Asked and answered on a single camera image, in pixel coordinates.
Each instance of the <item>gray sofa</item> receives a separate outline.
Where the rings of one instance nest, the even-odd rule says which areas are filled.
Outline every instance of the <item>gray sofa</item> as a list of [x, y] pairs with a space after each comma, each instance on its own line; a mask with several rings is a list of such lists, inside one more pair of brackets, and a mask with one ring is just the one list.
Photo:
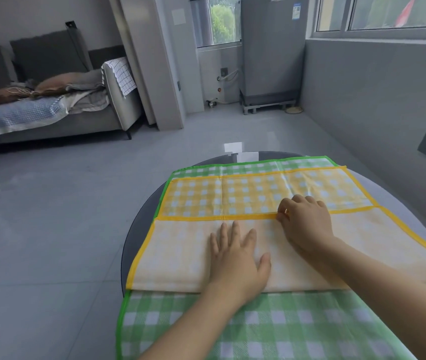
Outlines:
[[[31, 39], [23, 39], [22, 41], [30, 46], [32, 43], [34, 45], [39, 45], [41, 49], [41, 44], [45, 44], [45, 41], [48, 41], [49, 36], [50, 34]], [[80, 45], [80, 51], [83, 54], [83, 58], [89, 60], [88, 52], [84, 47], [82, 47], [82, 45]], [[39, 63], [40, 61], [41, 63], [40, 55], [42, 55], [43, 52], [42, 50], [38, 50], [37, 52], [37, 55], [30, 53], [29, 58], [31, 62]], [[0, 47], [0, 73], [2, 74], [0, 76], [0, 84], [3, 84], [0, 85], [0, 88], [5, 86], [5, 81], [15, 80], [10, 55], [10, 52], [6, 52], [2, 47]], [[74, 60], [77, 63], [78, 54], [76, 52], [67, 56], [63, 55], [62, 58], [65, 59], [65, 72], [85, 72], [85, 70], [75, 70], [75, 67], [71, 67], [72, 63], [69, 59]], [[34, 78], [34, 76], [27, 75], [27, 78]], [[131, 138], [131, 135], [128, 133], [128, 129], [143, 113], [143, 107], [140, 96], [138, 95], [138, 90], [134, 90], [126, 97], [124, 97], [113, 74], [113, 71], [107, 65], [105, 65], [105, 85], [110, 101], [110, 105], [107, 108], [101, 111], [71, 114], [48, 126], [2, 134], [0, 135], [0, 144], [106, 132], [112, 130], [123, 130], [127, 132], [128, 137]]]

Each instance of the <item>tree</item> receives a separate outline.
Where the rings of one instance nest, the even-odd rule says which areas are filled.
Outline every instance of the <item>tree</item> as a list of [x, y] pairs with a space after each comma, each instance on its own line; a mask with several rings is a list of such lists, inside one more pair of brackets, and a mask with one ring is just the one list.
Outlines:
[[234, 16], [227, 5], [211, 6], [213, 43], [223, 44], [234, 41]]

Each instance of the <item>round table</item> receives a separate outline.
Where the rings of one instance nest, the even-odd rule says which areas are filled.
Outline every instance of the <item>round table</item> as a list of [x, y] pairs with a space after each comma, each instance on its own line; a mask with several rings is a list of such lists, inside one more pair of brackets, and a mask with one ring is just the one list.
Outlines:
[[[281, 151], [255, 151], [255, 152], [241, 152], [232, 153], [228, 155], [218, 156], [213, 159], [205, 160], [204, 162], [195, 164], [196, 166], [205, 166], [209, 164], [230, 164], [245, 161], [262, 161], [269, 159], [284, 159], [291, 157], [302, 157], [299, 154]], [[362, 186], [378, 201], [381, 206], [388, 208], [404, 223], [406, 223], [411, 230], [426, 240], [426, 228], [423, 224], [393, 195], [388, 193], [385, 189], [378, 186], [368, 178], [358, 174], [352, 170], [350, 172], [362, 184]], [[128, 272], [132, 266], [133, 259], [135, 258], [138, 250], [140, 249], [143, 241], [148, 234], [153, 216], [155, 215], [156, 207], [160, 202], [160, 197], [165, 187], [166, 182], [161, 185], [148, 200], [144, 203], [138, 214], [136, 215], [132, 226], [126, 236], [125, 245], [123, 246], [123, 254], [121, 256], [121, 290], [125, 293], [125, 283], [128, 277]]]

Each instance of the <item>floor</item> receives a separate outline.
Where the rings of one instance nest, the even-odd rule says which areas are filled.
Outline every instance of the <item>floor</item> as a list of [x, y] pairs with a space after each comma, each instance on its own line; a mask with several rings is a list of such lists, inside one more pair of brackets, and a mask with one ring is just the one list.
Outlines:
[[376, 181], [306, 113], [238, 105], [188, 117], [185, 129], [141, 126], [0, 153], [0, 359], [114, 359], [120, 260], [136, 213], [171, 171], [225, 154], [328, 155]]

